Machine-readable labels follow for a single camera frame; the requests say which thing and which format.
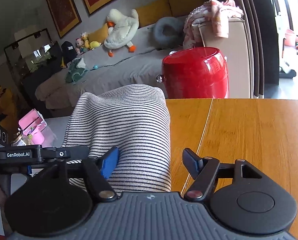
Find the red bin lid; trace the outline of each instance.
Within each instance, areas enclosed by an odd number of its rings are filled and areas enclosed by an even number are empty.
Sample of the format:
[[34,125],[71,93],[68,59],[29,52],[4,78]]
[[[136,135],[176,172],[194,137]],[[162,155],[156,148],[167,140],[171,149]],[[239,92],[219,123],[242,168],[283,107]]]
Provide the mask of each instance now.
[[219,52],[219,49],[212,47],[186,49],[165,57],[162,62],[166,64],[186,64],[196,60],[206,60]]

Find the white goose plush toy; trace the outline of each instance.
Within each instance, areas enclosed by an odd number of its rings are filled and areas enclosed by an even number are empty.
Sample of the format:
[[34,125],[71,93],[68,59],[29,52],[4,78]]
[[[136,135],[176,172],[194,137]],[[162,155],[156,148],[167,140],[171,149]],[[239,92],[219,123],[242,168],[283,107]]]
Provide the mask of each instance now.
[[139,16],[136,10],[131,10],[131,17],[124,16],[117,9],[111,9],[107,16],[109,36],[104,41],[104,46],[109,49],[108,55],[113,57],[112,50],[119,49],[125,45],[130,52],[134,52],[136,47],[131,40],[139,28]]

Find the striped cloth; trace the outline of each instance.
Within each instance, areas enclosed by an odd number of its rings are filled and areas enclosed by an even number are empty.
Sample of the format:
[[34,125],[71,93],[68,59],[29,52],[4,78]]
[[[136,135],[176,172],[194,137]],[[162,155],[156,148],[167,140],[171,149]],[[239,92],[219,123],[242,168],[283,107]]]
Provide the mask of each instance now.
[[[161,89],[142,84],[120,87],[100,96],[84,93],[70,117],[63,147],[87,145],[89,156],[117,146],[120,157],[108,179],[113,189],[168,192],[170,115]],[[85,189],[82,179],[70,179]]]

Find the wooden table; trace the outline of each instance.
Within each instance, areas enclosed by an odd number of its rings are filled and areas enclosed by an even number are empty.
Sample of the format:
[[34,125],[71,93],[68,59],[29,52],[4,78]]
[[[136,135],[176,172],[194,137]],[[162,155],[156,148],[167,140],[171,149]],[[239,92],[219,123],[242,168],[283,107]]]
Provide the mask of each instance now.
[[[298,101],[275,99],[172,99],[172,190],[193,180],[182,164],[185,147],[224,163],[242,158],[281,185],[298,204]],[[219,180],[218,187],[231,183]],[[290,233],[298,239],[298,214]]]

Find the screw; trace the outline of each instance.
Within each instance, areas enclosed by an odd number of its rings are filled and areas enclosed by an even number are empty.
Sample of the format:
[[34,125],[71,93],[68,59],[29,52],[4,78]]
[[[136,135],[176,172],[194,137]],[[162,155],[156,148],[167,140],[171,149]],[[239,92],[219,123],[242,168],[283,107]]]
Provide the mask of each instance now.
[[203,193],[201,191],[198,190],[191,190],[188,191],[186,193],[187,197],[191,198],[191,199],[198,199],[201,198],[203,196]]
[[164,81],[164,76],[163,76],[163,75],[157,75],[157,76],[156,76],[156,81],[157,81],[158,83],[162,83],[162,82]]
[[103,190],[99,193],[100,198],[104,198],[104,199],[110,199],[114,197],[114,192],[110,191],[110,190]]

